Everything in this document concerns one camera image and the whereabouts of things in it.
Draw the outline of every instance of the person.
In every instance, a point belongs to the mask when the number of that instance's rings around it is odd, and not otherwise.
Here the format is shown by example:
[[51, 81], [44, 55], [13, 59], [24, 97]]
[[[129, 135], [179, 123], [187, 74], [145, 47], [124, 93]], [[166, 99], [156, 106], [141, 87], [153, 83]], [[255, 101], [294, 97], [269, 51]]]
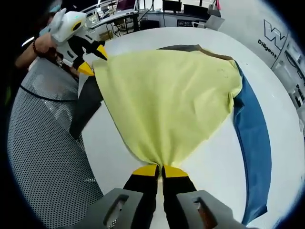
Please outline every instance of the person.
[[56, 44], [52, 41], [51, 34], [48, 32], [35, 39], [28, 46], [28, 48], [16, 59], [15, 66], [18, 69], [28, 68], [39, 55], [46, 54], [51, 48], [56, 48]]
[[53, 20], [57, 11], [49, 12], [48, 14], [44, 15], [43, 18], [38, 22], [38, 26], [40, 27], [39, 36], [44, 35], [45, 33], [49, 32], [49, 24]]

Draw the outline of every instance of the yellow shirt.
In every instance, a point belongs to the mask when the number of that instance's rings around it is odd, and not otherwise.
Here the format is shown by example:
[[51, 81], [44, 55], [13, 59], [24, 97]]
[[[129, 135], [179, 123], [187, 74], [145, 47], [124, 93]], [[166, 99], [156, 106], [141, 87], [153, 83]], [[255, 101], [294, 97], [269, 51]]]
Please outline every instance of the yellow shirt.
[[198, 51], [134, 52], [93, 66], [124, 142], [159, 165], [178, 166], [208, 139], [242, 88], [234, 61]]

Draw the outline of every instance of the round table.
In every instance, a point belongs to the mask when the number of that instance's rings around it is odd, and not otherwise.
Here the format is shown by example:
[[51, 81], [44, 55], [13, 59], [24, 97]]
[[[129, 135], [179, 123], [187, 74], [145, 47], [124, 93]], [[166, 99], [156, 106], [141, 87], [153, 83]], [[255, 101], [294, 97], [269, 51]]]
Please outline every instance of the round table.
[[[272, 228], [292, 207], [305, 173], [304, 138], [288, 93], [260, 58], [240, 42], [218, 31], [187, 27], [144, 30], [106, 42], [105, 49], [109, 56], [113, 56], [178, 44], [199, 44], [214, 53], [232, 56], [249, 81], [266, 120], [272, 173], [268, 212], [248, 226]], [[95, 58], [87, 56], [86, 60], [90, 62]], [[80, 90], [84, 79], [80, 79]], [[210, 139], [182, 163], [181, 169], [188, 173], [197, 190], [204, 189], [229, 206], [234, 218], [240, 222], [244, 215], [246, 184], [242, 152], [232, 117], [228, 117]], [[115, 187], [123, 187], [131, 173], [145, 165], [127, 149], [104, 102], [87, 123], [82, 137], [90, 166], [104, 194]], [[167, 227], [159, 182], [151, 228]]]

